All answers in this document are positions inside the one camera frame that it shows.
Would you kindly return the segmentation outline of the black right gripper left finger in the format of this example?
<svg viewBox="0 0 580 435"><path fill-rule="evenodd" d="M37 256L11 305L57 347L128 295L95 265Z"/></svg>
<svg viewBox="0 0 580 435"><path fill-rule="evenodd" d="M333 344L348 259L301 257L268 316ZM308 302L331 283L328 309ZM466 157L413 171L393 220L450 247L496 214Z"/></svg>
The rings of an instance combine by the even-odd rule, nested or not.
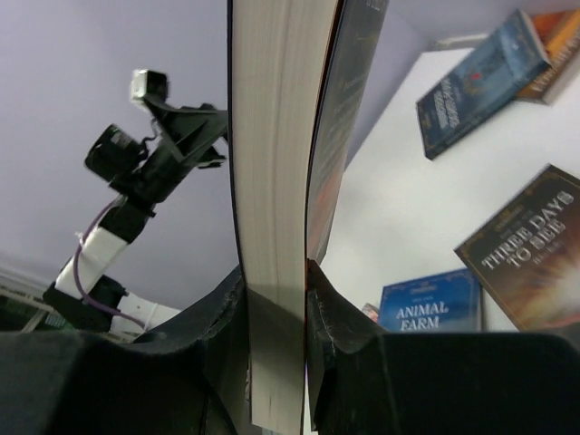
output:
<svg viewBox="0 0 580 435"><path fill-rule="evenodd" d="M237 434L249 346L232 270L132 343L80 331L3 333L4 434Z"/></svg>

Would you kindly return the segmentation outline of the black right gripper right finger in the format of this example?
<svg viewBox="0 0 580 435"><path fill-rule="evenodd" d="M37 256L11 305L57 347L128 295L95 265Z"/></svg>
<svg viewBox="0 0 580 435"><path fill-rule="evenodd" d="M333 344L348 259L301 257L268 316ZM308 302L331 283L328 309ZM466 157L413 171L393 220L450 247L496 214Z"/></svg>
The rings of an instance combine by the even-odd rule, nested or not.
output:
<svg viewBox="0 0 580 435"><path fill-rule="evenodd" d="M551 333L388 333L307 264L321 434L576 434L579 352Z"/></svg>

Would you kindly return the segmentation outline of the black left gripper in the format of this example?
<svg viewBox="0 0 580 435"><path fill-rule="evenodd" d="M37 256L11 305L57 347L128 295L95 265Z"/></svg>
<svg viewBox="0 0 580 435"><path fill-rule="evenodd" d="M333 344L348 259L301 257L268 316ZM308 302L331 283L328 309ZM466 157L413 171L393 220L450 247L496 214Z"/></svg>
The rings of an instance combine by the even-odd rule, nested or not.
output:
<svg viewBox="0 0 580 435"><path fill-rule="evenodd" d="M208 103L175 108L150 101L149 111L160 129L158 146L140 168L116 178L112 188L138 201L159 204L194 168L220 168L227 160L216 143L227 140L228 116Z"/></svg>

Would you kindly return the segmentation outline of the Tale of Two Cities book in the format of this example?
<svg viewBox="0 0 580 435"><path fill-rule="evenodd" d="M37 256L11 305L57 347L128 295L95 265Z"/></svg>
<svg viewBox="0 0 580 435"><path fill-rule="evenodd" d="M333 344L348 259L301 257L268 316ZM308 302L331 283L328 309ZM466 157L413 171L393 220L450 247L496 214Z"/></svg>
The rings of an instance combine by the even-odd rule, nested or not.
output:
<svg viewBox="0 0 580 435"><path fill-rule="evenodd" d="M303 430L307 264L321 261L388 5L232 1L230 177L247 299L250 419Z"/></svg>

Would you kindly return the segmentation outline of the Nineteen Eighty Four blue book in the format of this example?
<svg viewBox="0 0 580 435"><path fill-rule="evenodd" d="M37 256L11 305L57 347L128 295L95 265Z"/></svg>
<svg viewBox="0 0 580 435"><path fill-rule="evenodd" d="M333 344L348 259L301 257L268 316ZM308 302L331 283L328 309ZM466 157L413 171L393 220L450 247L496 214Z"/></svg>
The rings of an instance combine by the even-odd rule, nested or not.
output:
<svg viewBox="0 0 580 435"><path fill-rule="evenodd" d="M530 15L515 10L416 102L424 155L436 159L550 66Z"/></svg>

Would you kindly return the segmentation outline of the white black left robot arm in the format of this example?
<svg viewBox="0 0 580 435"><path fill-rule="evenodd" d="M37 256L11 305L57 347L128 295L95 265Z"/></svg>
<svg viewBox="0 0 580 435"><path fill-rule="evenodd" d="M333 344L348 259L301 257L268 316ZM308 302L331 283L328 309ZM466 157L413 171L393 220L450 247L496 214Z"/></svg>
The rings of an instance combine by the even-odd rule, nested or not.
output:
<svg viewBox="0 0 580 435"><path fill-rule="evenodd" d="M85 167L118 195L79 234L71 258L43 293L79 330L143 334L179 314L135 295L106 271L194 168L218 168L226 159L214 146L228 136L226 111L208 103L174 108L155 97L144 106L152 135L135 140L112 124L88 151Z"/></svg>

